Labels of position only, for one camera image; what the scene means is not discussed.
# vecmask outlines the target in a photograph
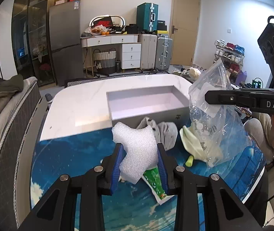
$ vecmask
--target mattress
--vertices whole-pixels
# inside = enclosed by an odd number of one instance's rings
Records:
[[[31,117],[41,100],[37,79],[24,80],[24,89],[15,94],[0,113],[0,229],[17,230],[13,210],[16,163]]]

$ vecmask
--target suitcase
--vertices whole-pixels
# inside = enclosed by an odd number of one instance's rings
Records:
[[[168,70],[171,63],[173,41],[168,37],[158,37],[156,46],[155,69]]]
[[[157,30],[158,5],[143,3],[137,7],[137,25],[139,31],[153,32]]]
[[[141,43],[140,69],[154,69],[157,35],[139,34]]]

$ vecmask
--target glass cabinet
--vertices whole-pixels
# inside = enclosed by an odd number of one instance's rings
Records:
[[[47,0],[15,0],[12,45],[17,72],[38,85],[54,82],[46,33]]]

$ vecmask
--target blue tablecloth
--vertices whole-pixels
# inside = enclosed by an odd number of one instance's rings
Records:
[[[41,141],[35,147],[31,172],[31,205],[61,174],[71,177],[84,174],[97,166],[105,156],[112,154],[115,143],[111,128],[89,133]],[[185,163],[189,154],[178,135],[175,147],[167,152],[178,164]],[[201,161],[194,161],[190,170],[199,175],[219,174],[243,200],[264,168],[265,159],[254,144],[248,146],[231,161],[212,169]],[[200,229],[204,230],[202,197],[199,198]],[[136,185],[119,183],[113,196],[103,196],[105,228],[109,230],[173,230],[177,197],[163,205],[157,204],[150,188],[140,180]],[[75,227],[79,227],[80,196],[78,196]]]

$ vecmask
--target laundry basket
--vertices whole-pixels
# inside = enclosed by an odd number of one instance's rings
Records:
[[[93,61],[98,73],[116,73],[116,51],[100,52],[100,50],[96,49],[93,52]]]

